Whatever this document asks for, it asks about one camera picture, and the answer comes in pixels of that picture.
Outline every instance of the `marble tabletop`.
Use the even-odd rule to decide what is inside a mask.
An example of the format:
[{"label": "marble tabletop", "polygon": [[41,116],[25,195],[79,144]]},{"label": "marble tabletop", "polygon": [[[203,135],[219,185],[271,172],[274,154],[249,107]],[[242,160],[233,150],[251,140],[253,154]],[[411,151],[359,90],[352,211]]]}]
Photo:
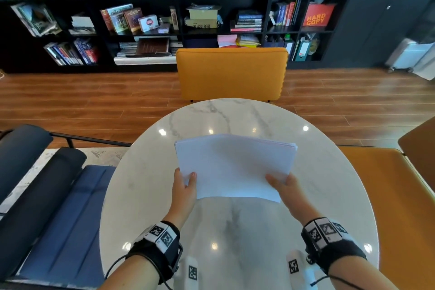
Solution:
[{"label": "marble tabletop", "polygon": [[[320,130],[280,107],[245,99],[202,101],[178,109],[147,129],[117,167],[100,226],[103,270],[131,242],[160,221],[171,205],[177,156],[174,142],[232,133],[296,143],[292,172],[308,198],[343,226],[378,266],[378,234],[367,193],[350,162]],[[183,256],[199,264],[199,289],[291,289],[285,256],[304,251],[301,225],[283,203],[259,198],[209,197],[197,201],[181,230]],[[166,289],[162,284],[159,289]],[[329,280],[319,289],[333,289]]]}]

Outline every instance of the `hand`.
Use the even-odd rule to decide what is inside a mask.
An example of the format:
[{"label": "hand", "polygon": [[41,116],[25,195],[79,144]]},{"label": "hand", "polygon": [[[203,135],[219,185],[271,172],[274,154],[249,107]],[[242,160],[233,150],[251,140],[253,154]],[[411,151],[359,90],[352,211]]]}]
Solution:
[{"label": "hand", "polygon": [[266,180],[278,191],[282,202],[302,226],[315,218],[322,217],[320,212],[308,201],[307,196],[299,186],[299,181],[292,173],[289,173],[285,183],[280,182],[270,174],[266,174]]},{"label": "hand", "polygon": [[196,173],[190,174],[189,185],[185,185],[180,168],[175,169],[172,185],[172,203],[165,221],[173,223],[179,230],[182,228],[196,202]]}]

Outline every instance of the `person's right hand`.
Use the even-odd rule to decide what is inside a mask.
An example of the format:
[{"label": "person's right hand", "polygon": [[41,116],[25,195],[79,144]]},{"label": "person's right hand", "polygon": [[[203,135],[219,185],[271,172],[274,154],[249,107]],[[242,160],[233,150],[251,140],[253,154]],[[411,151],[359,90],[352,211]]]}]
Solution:
[{"label": "person's right hand", "polygon": [[289,173],[285,183],[280,182],[270,174],[266,174],[266,180],[278,191],[282,202],[302,226],[315,218],[322,217],[320,212],[307,199],[298,179],[292,173]]}]

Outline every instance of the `person's left hand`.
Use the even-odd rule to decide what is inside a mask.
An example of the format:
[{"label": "person's left hand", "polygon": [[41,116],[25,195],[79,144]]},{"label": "person's left hand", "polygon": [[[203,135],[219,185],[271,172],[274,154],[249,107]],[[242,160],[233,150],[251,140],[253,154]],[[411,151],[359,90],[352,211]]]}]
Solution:
[{"label": "person's left hand", "polygon": [[186,186],[180,172],[175,169],[174,184],[172,185],[172,203],[165,221],[173,223],[179,230],[188,219],[196,203],[196,173],[190,174],[189,184]]}]

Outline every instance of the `red box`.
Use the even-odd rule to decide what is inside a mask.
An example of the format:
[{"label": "red box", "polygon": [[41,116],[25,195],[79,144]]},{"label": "red box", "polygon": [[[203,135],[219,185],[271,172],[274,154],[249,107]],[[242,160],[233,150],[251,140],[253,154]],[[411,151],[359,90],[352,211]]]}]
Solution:
[{"label": "red box", "polygon": [[302,26],[326,27],[331,18],[335,4],[310,4]]}]

